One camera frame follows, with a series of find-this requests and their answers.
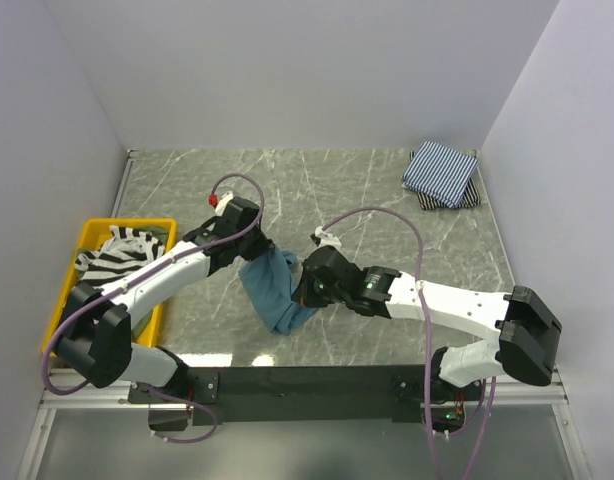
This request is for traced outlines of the teal ribbed tank top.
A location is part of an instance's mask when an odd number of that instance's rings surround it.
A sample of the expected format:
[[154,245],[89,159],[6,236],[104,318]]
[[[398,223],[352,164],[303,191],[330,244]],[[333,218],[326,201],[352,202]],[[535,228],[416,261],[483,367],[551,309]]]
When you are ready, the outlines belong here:
[[293,270],[297,266],[294,253],[272,246],[238,271],[254,310],[273,334],[289,335],[317,312],[316,308],[301,306],[291,298],[296,289]]

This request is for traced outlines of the black white striped garment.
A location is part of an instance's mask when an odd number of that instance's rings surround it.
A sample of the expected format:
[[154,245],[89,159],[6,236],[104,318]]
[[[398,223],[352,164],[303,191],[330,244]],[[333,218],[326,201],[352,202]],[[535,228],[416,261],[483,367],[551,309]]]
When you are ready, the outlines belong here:
[[146,232],[110,225],[112,237],[99,250],[80,250],[74,262],[80,281],[101,286],[119,280],[164,255],[165,246]]

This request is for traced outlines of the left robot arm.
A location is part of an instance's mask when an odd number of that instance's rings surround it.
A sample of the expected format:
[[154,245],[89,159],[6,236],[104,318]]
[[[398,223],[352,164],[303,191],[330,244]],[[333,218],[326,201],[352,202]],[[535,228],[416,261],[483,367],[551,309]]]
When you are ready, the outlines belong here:
[[187,364],[166,349],[137,344],[132,330],[186,286],[236,258],[254,260],[266,253],[271,241],[261,228],[262,213],[262,204],[229,195],[213,217],[160,258],[101,287],[77,285],[46,352],[96,388],[126,380],[151,385],[163,401],[180,399],[188,389]]

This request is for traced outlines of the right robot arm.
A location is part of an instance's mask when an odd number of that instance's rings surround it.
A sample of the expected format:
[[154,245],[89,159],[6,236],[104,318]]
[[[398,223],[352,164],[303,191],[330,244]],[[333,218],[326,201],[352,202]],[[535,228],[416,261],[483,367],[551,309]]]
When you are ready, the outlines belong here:
[[528,287],[465,290],[386,267],[359,268],[335,247],[323,246],[304,261],[292,299],[303,307],[343,304],[362,316],[420,320],[476,337],[433,353],[426,387],[439,399],[499,375],[536,387],[552,382],[562,324]]

